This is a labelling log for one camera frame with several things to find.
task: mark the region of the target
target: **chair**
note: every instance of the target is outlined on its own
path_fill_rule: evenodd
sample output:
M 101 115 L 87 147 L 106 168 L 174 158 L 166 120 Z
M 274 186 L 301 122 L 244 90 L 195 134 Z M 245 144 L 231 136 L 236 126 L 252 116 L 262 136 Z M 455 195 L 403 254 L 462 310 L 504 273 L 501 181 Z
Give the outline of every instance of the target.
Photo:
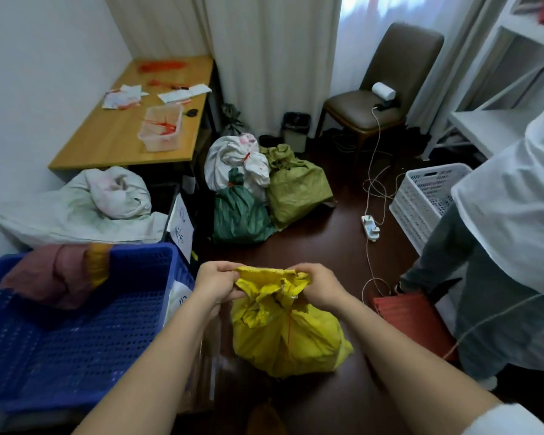
M 381 130 L 404 125 L 407 112 L 442 49 L 443 40 L 443 35 L 435 31 L 393 23 L 379 43 L 361 87 L 324 102 L 315 138 L 320 137 L 328 113 L 336 122 L 357 134 L 356 163 L 365 140 L 379 131 L 371 109 L 383 100 L 372 93 L 373 84 L 382 82 L 391 87 L 397 92 L 395 99 L 400 103 L 399 108 L 375 110 Z

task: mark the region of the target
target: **blue plastic crate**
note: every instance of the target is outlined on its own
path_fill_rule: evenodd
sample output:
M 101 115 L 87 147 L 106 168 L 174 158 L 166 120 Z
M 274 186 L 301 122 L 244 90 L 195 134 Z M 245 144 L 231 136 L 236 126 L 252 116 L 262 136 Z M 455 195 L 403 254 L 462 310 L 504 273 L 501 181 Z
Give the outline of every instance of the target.
M 24 255 L 0 258 L 0 280 Z M 193 289 L 175 246 L 117 245 L 109 279 L 77 310 L 0 290 L 0 412 L 98 403 L 161 330 L 174 280 Z

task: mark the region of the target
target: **gray pants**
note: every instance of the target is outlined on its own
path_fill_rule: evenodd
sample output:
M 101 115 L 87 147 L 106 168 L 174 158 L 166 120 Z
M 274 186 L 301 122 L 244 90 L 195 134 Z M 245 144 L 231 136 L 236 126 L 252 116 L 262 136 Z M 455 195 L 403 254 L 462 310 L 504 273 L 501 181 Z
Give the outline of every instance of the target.
M 490 258 L 459 216 L 455 204 L 433 230 L 421 257 L 401 276 L 405 291 L 426 293 L 468 262 L 454 335 L 460 339 L 480 321 L 538 294 L 514 281 Z M 500 372 L 544 329 L 544 296 L 479 326 L 459 345 L 464 371 L 476 380 Z

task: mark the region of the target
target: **white cylinder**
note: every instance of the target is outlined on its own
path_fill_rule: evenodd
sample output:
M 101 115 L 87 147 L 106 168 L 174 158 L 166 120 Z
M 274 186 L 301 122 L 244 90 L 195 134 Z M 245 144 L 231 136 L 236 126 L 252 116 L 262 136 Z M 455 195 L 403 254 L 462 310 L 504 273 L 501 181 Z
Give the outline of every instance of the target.
M 382 82 L 377 82 L 371 90 L 383 101 L 391 101 L 392 99 L 395 99 L 395 90 L 389 86 L 386 86 Z

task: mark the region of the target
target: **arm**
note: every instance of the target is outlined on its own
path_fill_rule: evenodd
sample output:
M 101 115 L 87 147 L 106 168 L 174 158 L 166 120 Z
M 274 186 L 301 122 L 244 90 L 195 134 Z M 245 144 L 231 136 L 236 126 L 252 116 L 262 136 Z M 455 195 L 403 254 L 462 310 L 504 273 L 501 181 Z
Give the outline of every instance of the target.
M 75 429 L 75 435 L 169 434 L 199 348 L 203 329 L 233 290 L 237 263 L 204 263 L 189 299 Z
M 414 433 L 461 434 L 476 418 L 501 404 L 470 377 L 348 294 L 332 271 L 320 264 L 299 264 L 295 269 L 312 276 L 312 284 L 304 290 L 307 300 L 355 332 Z

